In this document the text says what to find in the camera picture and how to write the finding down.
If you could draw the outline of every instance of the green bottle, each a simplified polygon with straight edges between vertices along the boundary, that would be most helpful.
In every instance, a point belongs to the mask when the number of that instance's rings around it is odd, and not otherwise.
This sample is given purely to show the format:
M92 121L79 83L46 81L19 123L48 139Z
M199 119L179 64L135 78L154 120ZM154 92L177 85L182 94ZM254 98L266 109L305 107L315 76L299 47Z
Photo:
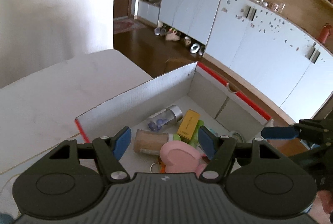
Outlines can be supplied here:
M197 125L196 125L196 127L195 127L193 136L192 136L191 140L189 141L189 145L191 145L194 148L196 148L196 146L199 143L199 141L198 141L198 131L199 131L199 128L201 126L204 126L204 121L199 120L198 123L197 123Z

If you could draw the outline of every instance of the yellow box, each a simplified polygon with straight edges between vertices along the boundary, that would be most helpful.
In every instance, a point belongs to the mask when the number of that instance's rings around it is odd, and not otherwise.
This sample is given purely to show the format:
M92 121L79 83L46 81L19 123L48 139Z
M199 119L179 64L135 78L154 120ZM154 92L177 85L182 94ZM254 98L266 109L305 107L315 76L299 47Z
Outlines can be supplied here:
M193 136L195 127L200 119L200 114L189 109L185 117L183 118L182 123L179 126L177 134L186 140L190 140Z

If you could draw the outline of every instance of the cardboard box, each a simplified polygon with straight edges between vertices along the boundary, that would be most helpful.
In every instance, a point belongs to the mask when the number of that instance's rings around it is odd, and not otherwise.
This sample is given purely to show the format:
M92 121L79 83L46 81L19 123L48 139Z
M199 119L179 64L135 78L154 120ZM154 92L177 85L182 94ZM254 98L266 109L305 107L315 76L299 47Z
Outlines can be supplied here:
M113 136L124 126L132 130L132 142L120 163L133 176L149 172L156 156L136 154L133 143L137 129L149 130L146 119L157 111L177 105L183 115L189 109L200 114L205 126L217 135L237 131L247 141L260 135L271 117L241 92L233 93L227 82L201 63L191 63L122 93L75 119L84 140ZM177 125L163 130L176 133Z

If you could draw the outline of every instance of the keyring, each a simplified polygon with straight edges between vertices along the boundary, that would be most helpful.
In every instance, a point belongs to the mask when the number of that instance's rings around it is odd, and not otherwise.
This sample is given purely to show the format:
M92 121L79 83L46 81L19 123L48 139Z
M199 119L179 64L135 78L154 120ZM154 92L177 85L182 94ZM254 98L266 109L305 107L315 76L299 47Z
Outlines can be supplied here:
M158 162L154 162L154 163L150 166L150 173L153 173L152 169L153 169L153 166L154 166L155 164L158 164Z

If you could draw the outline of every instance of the stuffed animal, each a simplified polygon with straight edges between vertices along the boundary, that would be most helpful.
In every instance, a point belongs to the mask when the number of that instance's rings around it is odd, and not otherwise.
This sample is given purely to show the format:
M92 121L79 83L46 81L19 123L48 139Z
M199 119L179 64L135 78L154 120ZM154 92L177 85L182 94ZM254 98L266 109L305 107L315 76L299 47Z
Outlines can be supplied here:
M191 145L178 140L167 142L160 151L165 173L194 172L197 177L207 166L200 163L201 156L202 154Z

